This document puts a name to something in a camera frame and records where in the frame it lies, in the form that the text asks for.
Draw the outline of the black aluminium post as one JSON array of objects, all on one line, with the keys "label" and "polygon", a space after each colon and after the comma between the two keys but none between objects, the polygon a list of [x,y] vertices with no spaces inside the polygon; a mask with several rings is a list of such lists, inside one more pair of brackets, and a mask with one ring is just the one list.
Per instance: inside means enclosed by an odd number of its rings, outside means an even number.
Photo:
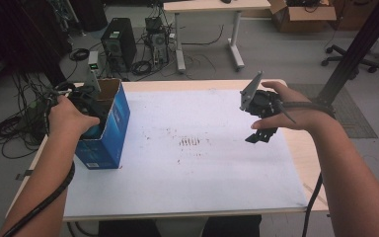
[{"label": "black aluminium post", "polygon": [[317,96],[316,101],[319,104],[328,107],[335,100],[337,94],[349,80],[360,61],[378,39],[379,2],[355,36],[345,56],[334,70],[328,82]]}]

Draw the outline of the blue carton box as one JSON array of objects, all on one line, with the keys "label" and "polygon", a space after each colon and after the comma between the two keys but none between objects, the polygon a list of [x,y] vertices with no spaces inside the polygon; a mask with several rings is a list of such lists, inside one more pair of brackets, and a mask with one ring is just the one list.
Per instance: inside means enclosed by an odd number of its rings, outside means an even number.
[{"label": "blue carton box", "polygon": [[88,169],[117,169],[127,131],[130,109],[120,79],[99,80],[96,100],[109,111],[100,139],[80,138],[75,154]]}]

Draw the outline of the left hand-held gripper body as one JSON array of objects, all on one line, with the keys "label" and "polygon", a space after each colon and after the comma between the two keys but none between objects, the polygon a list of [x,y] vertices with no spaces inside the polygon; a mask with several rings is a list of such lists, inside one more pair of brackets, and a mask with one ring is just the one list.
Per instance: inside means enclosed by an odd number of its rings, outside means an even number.
[{"label": "left hand-held gripper body", "polygon": [[84,115],[98,115],[101,107],[96,97],[101,92],[101,87],[96,77],[96,72],[88,72],[82,86],[76,86],[68,95],[68,99]]}]

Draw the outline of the open cardboard box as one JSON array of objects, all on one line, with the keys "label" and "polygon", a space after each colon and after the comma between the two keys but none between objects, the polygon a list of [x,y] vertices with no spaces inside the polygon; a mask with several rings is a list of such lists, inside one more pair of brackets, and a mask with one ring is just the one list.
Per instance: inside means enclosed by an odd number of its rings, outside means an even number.
[{"label": "open cardboard box", "polygon": [[335,21],[329,0],[268,0],[271,19],[281,33],[317,33],[327,21]]}]

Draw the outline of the person's left hand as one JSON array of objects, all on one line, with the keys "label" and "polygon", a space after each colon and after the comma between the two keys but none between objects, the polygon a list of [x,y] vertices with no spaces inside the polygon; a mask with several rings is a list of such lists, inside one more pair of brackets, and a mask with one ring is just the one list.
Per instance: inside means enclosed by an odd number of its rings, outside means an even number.
[{"label": "person's left hand", "polygon": [[49,135],[78,139],[89,128],[99,123],[98,118],[80,113],[65,96],[58,96],[57,105],[50,109]]}]

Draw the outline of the white desk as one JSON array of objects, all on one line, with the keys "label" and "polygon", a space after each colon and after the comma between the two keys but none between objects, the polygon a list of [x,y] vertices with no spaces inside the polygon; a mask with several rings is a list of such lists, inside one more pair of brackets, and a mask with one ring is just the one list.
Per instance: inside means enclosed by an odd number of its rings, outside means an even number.
[{"label": "white desk", "polygon": [[228,39],[228,46],[236,63],[235,68],[239,71],[245,67],[237,46],[242,13],[247,10],[270,9],[270,4],[267,0],[185,0],[166,2],[163,5],[163,9],[165,12],[172,13],[175,17],[177,68],[180,73],[184,74],[187,69],[180,33],[180,16],[193,14],[206,20],[206,16],[219,17],[222,12],[232,13],[233,16],[230,18],[230,22],[233,24],[233,32],[232,37]]}]

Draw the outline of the white paper sheet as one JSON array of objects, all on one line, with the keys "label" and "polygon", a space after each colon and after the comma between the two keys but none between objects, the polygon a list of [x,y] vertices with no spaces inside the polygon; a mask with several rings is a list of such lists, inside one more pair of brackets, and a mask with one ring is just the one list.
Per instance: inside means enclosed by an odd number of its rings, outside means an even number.
[{"label": "white paper sheet", "polygon": [[236,90],[129,92],[118,168],[82,163],[67,219],[303,210],[307,200],[281,132],[249,143],[254,117]]}]

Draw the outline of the person's legs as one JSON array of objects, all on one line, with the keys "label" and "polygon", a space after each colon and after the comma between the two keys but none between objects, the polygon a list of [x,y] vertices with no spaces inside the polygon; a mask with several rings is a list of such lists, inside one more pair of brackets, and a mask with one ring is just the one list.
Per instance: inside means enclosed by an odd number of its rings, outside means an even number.
[{"label": "person's legs", "polygon": [[100,237],[260,237],[260,215],[100,221]]}]

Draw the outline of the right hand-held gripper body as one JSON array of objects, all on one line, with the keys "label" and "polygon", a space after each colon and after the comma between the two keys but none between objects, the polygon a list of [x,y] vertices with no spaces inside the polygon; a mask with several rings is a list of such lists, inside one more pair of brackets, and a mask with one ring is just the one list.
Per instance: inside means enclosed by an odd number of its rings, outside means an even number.
[{"label": "right hand-held gripper body", "polygon": [[240,109],[264,119],[279,114],[280,108],[277,105],[279,96],[276,93],[259,90],[262,77],[263,73],[259,71],[257,76],[240,92]]}]

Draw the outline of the grey floor mat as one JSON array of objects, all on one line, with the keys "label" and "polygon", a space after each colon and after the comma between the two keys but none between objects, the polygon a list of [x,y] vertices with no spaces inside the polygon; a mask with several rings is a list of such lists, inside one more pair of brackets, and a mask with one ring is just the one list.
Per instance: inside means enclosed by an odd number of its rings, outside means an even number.
[{"label": "grey floor mat", "polygon": [[[289,83],[288,87],[302,93],[309,99],[316,98],[324,88],[323,84]],[[348,90],[342,88],[332,102],[336,119],[349,138],[377,138],[377,134],[357,106]]]}]

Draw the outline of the person's right hand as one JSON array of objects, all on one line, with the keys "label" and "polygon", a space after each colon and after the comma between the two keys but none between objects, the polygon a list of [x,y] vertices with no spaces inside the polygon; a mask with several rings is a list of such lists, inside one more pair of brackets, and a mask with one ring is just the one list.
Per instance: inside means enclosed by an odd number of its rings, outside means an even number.
[{"label": "person's right hand", "polygon": [[[283,102],[309,102],[309,99],[304,95],[288,88],[280,82],[265,81],[262,85],[279,94]],[[270,118],[261,118],[251,125],[251,129],[286,127],[312,132],[324,127],[333,120],[329,115],[312,109],[294,108],[288,109],[287,113],[291,118],[288,118],[284,114],[278,114]]]}]

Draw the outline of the dark tape strip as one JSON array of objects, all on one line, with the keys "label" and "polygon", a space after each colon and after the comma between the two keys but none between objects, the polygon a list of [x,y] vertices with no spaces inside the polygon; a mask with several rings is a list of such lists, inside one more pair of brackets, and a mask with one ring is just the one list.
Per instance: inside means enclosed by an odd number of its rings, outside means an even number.
[{"label": "dark tape strip", "polygon": [[32,174],[33,170],[26,170],[24,173],[17,174],[16,180],[23,181],[25,177],[28,177]]}]

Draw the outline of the open computer case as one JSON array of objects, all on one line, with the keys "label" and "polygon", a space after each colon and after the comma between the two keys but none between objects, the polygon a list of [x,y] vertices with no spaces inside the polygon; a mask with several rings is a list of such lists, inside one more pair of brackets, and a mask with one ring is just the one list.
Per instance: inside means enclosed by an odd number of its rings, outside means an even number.
[{"label": "open computer case", "polygon": [[168,36],[161,18],[146,18],[145,24],[153,62],[158,65],[167,64],[169,62]]}]

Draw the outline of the grey power supply unit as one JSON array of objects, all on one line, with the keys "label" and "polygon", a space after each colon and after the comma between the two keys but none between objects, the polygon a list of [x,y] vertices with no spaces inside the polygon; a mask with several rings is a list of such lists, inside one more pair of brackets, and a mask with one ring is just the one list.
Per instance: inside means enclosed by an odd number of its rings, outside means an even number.
[{"label": "grey power supply unit", "polygon": [[90,51],[88,56],[88,66],[91,70],[99,70],[99,53],[97,51]]}]

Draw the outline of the black computer tower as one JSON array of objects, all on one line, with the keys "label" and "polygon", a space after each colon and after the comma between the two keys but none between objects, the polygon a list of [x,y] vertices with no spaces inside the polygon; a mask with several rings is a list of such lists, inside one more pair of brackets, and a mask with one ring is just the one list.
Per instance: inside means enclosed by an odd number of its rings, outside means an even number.
[{"label": "black computer tower", "polygon": [[129,72],[137,51],[130,19],[113,18],[101,42],[111,69]]}]

